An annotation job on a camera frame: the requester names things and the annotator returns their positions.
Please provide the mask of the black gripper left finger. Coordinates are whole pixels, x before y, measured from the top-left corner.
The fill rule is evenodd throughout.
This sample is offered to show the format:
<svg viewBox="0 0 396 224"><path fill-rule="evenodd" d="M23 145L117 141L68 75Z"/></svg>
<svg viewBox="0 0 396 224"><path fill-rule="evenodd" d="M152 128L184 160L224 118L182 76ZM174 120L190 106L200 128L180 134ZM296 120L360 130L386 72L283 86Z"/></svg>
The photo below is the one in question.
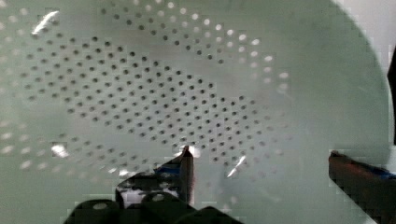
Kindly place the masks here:
<svg viewBox="0 0 396 224"><path fill-rule="evenodd" d="M149 193L166 192L182 202L191 203L194 187L194 157L189 146L172 160L152 172L141 172L120 182L115 189L121 208L139 204Z"/></svg>

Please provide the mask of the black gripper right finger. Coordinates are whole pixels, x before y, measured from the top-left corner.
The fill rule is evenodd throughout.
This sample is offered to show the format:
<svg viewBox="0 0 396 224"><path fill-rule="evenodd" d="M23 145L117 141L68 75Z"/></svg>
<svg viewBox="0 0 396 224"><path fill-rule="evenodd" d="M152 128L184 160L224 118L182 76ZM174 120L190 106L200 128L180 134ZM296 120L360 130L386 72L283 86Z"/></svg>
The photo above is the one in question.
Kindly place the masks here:
<svg viewBox="0 0 396 224"><path fill-rule="evenodd" d="M395 224L395 174L336 150L328 162L329 178L376 224Z"/></svg>

